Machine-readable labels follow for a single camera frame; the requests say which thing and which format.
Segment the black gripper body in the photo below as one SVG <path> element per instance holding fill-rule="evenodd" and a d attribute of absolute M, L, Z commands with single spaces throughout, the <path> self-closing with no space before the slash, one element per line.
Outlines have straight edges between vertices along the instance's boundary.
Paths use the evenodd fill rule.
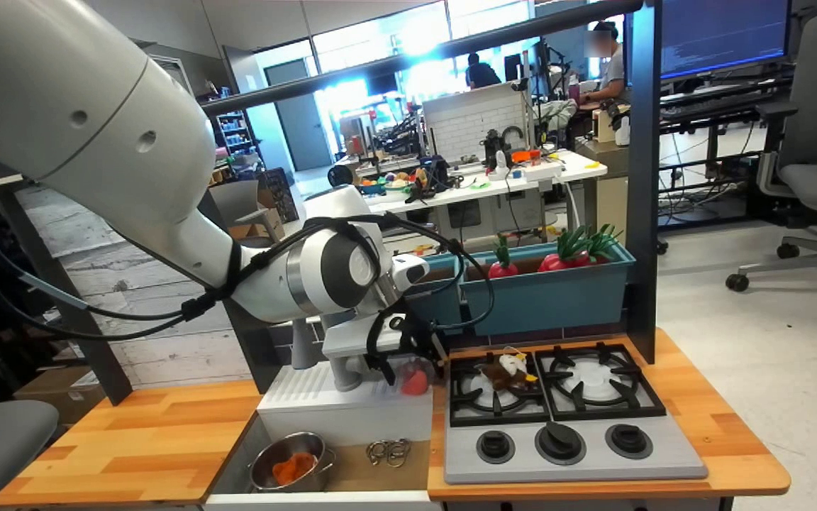
<path fill-rule="evenodd" d="M 367 367 L 379 370 L 386 383 L 396 383 L 391 354 L 418 354 L 444 370 L 448 360 L 440 336 L 410 313 L 381 313 L 367 333 Z"/>

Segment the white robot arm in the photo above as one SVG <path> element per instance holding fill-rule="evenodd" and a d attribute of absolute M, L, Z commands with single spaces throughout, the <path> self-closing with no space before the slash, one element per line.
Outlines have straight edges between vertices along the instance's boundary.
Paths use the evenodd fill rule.
<path fill-rule="evenodd" d="M 199 282 L 187 319 L 234 301 L 261 323 L 328 319 L 335 383 L 390 379 L 396 360 L 440 360 L 437 330 L 410 313 L 428 276 L 396 255 L 367 198 L 340 187 L 269 249 L 238 244 L 201 214 L 217 139 L 204 109 L 84 0 L 0 0 L 0 163 Z"/>

